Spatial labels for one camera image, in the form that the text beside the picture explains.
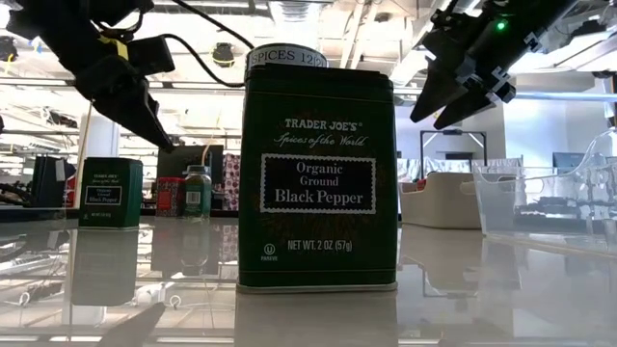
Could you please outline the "black equipment cases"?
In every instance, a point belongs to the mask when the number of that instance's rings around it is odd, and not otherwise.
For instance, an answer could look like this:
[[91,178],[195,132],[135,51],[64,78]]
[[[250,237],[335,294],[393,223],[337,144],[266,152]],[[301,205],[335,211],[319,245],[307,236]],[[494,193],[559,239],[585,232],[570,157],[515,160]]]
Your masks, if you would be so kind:
[[31,206],[63,207],[67,181],[75,173],[76,168],[64,158],[37,156],[32,176]]

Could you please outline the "white round pillar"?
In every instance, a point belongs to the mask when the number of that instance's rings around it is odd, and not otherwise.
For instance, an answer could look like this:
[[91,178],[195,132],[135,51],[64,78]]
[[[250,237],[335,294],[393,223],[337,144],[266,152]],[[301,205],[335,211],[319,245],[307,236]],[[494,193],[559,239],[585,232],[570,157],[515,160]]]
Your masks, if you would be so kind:
[[92,113],[84,114],[80,120],[77,153],[83,157],[118,157],[120,148],[120,126]]

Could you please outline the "red white patterned cloth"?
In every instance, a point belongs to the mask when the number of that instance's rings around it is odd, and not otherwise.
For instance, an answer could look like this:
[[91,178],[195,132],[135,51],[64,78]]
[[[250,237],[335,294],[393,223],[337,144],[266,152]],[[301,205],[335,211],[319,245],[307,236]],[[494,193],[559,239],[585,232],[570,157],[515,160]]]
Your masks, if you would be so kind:
[[225,209],[238,210],[240,183],[240,156],[227,153],[224,156]]

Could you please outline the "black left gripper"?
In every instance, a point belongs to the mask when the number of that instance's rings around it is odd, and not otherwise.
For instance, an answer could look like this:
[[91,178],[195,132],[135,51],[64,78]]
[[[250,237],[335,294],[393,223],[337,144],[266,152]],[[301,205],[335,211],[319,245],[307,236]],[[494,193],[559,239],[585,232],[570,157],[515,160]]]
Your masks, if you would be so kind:
[[101,115],[159,148],[174,148],[157,117],[159,103],[149,94],[145,76],[128,60],[119,55],[105,56],[81,70],[74,87],[94,100]]

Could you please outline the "dark green pepper tin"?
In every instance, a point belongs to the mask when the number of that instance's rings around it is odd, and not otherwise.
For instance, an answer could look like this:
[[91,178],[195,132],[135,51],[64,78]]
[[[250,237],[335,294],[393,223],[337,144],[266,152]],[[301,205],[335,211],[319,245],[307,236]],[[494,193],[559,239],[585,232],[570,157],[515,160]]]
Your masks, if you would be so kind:
[[245,78],[238,284],[396,285],[393,86],[377,71],[264,65]]
[[134,228],[140,223],[143,163],[122,157],[84,162],[78,226]]

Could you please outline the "white plastic bin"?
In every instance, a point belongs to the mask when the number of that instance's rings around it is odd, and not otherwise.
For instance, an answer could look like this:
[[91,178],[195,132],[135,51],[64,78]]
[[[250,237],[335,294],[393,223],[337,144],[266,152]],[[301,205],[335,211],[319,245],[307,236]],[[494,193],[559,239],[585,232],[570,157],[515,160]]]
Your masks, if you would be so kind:
[[480,215],[471,173],[431,173],[422,191],[416,182],[400,182],[404,224],[441,229],[480,229]]

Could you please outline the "black ceiling device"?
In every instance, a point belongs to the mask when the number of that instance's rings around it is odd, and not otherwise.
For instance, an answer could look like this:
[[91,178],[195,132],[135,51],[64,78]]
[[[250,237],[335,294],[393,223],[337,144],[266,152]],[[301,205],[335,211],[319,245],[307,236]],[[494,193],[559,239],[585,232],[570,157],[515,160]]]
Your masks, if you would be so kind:
[[14,38],[10,36],[0,36],[0,62],[14,62],[17,57],[18,52],[14,45]]

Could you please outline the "black ceiling dome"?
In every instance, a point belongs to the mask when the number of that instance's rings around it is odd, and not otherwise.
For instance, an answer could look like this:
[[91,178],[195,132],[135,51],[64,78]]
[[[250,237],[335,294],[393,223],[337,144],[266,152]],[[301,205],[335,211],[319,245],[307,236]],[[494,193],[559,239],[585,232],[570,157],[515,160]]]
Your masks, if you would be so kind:
[[217,42],[211,54],[213,62],[222,68],[229,68],[235,64],[232,46],[228,42]]

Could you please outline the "clear plastic bin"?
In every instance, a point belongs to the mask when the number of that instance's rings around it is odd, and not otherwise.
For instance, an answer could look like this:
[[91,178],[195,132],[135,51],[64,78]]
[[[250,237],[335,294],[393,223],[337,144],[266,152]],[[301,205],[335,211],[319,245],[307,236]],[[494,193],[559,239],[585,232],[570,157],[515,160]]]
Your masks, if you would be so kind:
[[478,167],[473,183],[485,236],[617,258],[617,127],[572,167]]

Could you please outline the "distant dark monitor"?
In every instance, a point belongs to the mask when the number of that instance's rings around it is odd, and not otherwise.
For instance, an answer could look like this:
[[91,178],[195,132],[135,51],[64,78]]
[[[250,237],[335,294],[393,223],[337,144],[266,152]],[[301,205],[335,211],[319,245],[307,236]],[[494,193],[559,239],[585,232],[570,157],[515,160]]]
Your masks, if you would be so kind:
[[584,153],[579,152],[554,152],[552,164],[557,169],[575,168],[582,162],[584,156]]

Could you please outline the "white ceiling duct pipe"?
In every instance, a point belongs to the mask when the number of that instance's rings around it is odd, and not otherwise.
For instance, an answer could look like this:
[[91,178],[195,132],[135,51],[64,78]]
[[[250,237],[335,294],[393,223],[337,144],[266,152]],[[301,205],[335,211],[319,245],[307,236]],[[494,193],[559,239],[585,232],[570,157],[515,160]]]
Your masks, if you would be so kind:
[[432,26],[431,16],[437,11],[454,10],[459,0],[434,0],[427,13],[422,14],[413,24],[412,47],[419,45],[423,36]]

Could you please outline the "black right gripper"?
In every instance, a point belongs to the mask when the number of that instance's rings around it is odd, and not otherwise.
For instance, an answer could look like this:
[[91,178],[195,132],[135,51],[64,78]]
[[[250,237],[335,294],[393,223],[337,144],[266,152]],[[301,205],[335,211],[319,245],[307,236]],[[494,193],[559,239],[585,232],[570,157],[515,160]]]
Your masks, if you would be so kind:
[[444,129],[495,108],[493,95],[514,98],[508,70],[540,48],[545,0],[486,0],[478,16],[437,10],[431,22],[423,46],[433,56],[410,119],[420,122],[442,109],[434,127]]

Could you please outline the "silver foil curtain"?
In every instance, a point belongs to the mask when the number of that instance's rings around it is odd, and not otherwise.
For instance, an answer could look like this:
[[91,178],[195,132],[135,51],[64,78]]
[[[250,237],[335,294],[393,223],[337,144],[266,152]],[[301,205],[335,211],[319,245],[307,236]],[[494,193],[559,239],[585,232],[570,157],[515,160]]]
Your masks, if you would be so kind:
[[397,176],[399,182],[412,182],[432,172],[472,174],[480,170],[486,174],[505,174],[522,165],[523,159],[521,157],[488,159],[487,162],[484,162],[483,159],[445,160],[429,157],[424,158],[423,161],[419,159],[398,159]]

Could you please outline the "black aluminium table frame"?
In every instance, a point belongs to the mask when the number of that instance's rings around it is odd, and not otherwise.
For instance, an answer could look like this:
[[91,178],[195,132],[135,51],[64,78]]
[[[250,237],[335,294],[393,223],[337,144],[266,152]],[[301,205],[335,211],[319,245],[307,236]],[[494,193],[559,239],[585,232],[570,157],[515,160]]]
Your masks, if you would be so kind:
[[[155,216],[155,209],[141,209],[141,216]],[[237,210],[211,210],[210,217],[238,218]],[[26,208],[22,206],[0,205],[0,224],[36,222],[57,219],[78,219],[79,209],[76,208]]]

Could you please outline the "black computer monitor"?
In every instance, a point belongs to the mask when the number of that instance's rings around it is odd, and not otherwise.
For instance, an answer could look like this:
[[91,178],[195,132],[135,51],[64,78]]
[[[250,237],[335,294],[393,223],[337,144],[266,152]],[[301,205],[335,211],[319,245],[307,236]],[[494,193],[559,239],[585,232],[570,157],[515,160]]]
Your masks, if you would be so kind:
[[[156,177],[185,177],[189,166],[200,165],[205,146],[181,146],[173,151],[158,150]],[[210,169],[213,183],[223,180],[223,150],[222,145],[211,145],[204,159],[204,165]]]

